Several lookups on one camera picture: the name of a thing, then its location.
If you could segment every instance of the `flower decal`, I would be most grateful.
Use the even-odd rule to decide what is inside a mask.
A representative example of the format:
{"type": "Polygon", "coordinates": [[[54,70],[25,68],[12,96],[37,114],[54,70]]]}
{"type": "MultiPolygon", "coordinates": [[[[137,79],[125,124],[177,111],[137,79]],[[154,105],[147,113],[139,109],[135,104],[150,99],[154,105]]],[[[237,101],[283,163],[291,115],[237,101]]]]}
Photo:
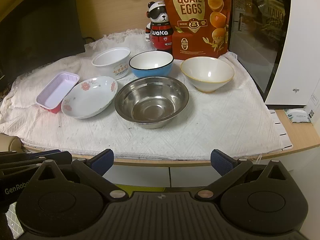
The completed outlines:
{"type": "Polygon", "coordinates": [[[88,84],[87,82],[83,82],[83,83],[81,84],[81,88],[82,88],[84,91],[87,91],[87,90],[89,90],[89,88],[90,88],[90,84],[88,84]]]}
{"type": "Polygon", "coordinates": [[[63,108],[66,109],[67,111],[72,111],[72,107],[69,105],[64,105],[63,108]]]}
{"type": "Polygon", "coordinates": [[[111,84],[111,92],[113,92],[116,88],[116,83],[113,81],[113,83],[111,84]]]}

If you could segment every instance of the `metal bowl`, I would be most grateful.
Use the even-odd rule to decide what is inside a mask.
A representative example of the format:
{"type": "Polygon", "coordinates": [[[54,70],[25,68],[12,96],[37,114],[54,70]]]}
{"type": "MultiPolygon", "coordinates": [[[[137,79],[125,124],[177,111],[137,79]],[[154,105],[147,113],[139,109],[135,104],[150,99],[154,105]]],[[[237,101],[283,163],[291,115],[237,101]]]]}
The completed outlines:
{"type": "Polygon", "coordinates": [[[187,105],[189,92],[172,77],[143,77],[126,84],[116,95],[117,113],[143,128],[164,126],[187,105]]]}

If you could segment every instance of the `bowl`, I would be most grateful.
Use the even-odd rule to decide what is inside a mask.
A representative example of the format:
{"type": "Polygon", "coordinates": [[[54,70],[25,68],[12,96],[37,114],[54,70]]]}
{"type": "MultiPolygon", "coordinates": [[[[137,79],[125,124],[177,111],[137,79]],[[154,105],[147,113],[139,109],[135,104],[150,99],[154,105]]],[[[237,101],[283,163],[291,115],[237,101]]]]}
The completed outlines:
{"type": "Polygon", "coordinates": [[[111,103],[118,90],[111,77],[95,77],[77,84],[63,99],[64,114],[78,118],[89,118],[101,113],[111,103]]]}
{"type": "Polygon", "coordinates": [[[181,64],[181,71],[196,89],[212,93],[235,75],[233,67],[213,57],[192,57],[181,64]]]}
{"type": "Polygon", "coordinates": [[[125,47],[105,50],[93,58],[92,65],[98,68],[101,76],[122,78],[129,72],[130,52],[130,49],[125,47]]]}
{"type": "Polygon", "coordinates": [[[129,65],[136,77],[167,76],[172,69],[173,56],[165,51],[146,51],[135,55],[129,65]]]}
{"type": "Polygon", "coordinates": [[[144,77],[126,84],[116,95],[117,113],[143,128],[164,126],[189,100],[188,89],[171,77],[144,77]]]}

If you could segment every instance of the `wooden wall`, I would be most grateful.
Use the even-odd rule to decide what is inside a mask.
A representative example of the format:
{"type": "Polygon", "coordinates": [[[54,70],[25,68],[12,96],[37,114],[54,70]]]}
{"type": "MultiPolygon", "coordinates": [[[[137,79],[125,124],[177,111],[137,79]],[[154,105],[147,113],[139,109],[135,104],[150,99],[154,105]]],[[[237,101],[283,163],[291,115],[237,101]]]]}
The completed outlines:
{"type": "MultiPolygon", "coordinates": [[[[0,21],[23,0],[0,0],[0,21]]],[[[144,29],[148,2],[161,0],[76,0],[82,36],[99,39],[103,34],[144,29]]]]}

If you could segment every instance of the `pink rectangular tray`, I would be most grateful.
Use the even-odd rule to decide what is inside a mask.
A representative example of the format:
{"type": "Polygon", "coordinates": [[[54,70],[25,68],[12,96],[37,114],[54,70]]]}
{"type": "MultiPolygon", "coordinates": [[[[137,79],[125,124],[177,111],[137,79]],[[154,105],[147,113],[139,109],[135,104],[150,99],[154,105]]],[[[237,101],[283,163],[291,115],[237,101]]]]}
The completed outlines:
{"type": "Polygon", "coordinates": [[[51,113],[61,110],[61,102],[70,90],[78,83],[80,77],[69,72],[57,74],[36,98],[36,103],[51,113]]]}

